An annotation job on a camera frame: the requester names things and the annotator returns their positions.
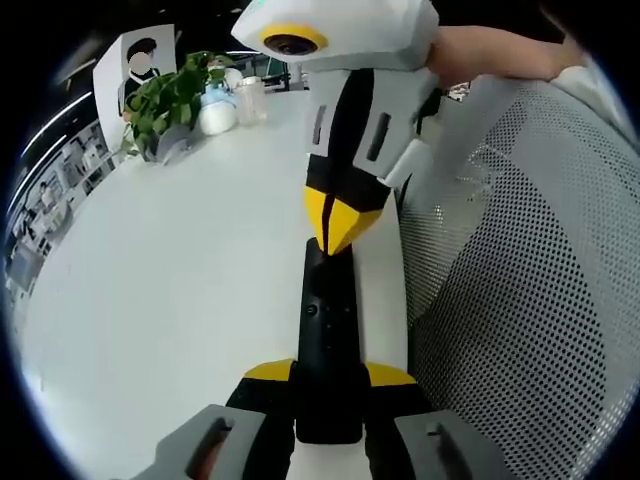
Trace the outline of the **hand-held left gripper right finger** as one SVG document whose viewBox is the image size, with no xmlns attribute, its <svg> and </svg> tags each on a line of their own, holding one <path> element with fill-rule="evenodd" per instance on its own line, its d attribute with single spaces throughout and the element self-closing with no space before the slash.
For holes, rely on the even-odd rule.
<svg viewBox="0 0 640 480">
<path fill-rule="evenodd" d="M 434 410 L 406 371 L 365 366 L 365 454 L 374 479 L 515 477 L 493 440 L 455 412 Z"/>
</svg>

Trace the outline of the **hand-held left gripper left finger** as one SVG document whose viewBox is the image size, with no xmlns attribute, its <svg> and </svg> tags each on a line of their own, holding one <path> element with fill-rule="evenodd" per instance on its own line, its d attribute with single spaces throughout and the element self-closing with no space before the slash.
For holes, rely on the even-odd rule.
<svg viewBox="0 0 640 480">
<path fill-rule="evenodd" d="M 293 359 L 247 371 L 223 405 L 211 404 L 161 439 L 137 479 L 284 479 L 294 451 Z"/>
</svg>

